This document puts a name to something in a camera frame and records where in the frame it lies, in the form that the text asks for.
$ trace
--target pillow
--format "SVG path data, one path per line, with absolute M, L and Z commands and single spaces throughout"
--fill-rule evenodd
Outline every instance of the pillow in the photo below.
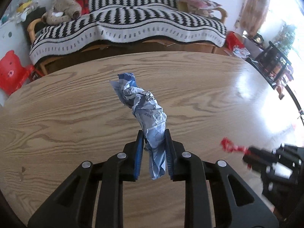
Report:
M 180 1 L 186 2 L 188 3 L 188 5 L 192 7 L 199 9 L 206 9 L 206 10 L 215 9 L 221 6 L 221 4 L 209 0 L 180 0 Z

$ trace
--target curtain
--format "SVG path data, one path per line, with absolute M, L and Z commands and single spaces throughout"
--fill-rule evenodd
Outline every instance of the curtain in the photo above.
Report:
M 240 18 L 240 26 L 253 37 L 263 24 L 268 13 L 270 0 L 247 0 Z

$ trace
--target wood grain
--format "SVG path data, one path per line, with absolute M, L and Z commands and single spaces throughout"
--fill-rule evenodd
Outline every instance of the wood grain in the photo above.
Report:
M 83 161 L 98 163 L 135 140 L 140 126 L 109 81 L 135 73 L 167 114 L 174 140 L 202 160 L 226 160 L 257 191 L 259 177 L 219 142 L 278 147 L 294 143 L 297 110 L 277 98 L 243 60 L 195 52 L 150 52 L 103 58 L 57 71 L 13 93 L 0 110 L 0 188 L 27 224 Z M 144 153 L 140 179 L 124 184 L 125 227 L 183 227 L 184 184 L 151 180 Z

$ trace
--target crumpled plastic wrapper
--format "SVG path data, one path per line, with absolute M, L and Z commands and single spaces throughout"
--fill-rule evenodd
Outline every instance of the crumpled plastic wrapper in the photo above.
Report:
M 149 172 L 152 179 L 165 175 L 165 129 L 167 116 L 153 94 L 137 87 L 133 73 L 118 75 L 119 81 L 110 81 L 120 101 L 132 108 L 146 138 L 149 152 Z
M 234 47 L 232 53 L 242 59 L 246 59 L 250 55 L 250 52 L 246 48 L 239 47 Z

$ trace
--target red cushion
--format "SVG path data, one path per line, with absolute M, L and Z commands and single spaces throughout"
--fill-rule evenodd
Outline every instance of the red cushion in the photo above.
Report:
M 89 1 L 88 0 L 75 0 L 82 7 L 81 15 L 90 13 L 89 11 Z

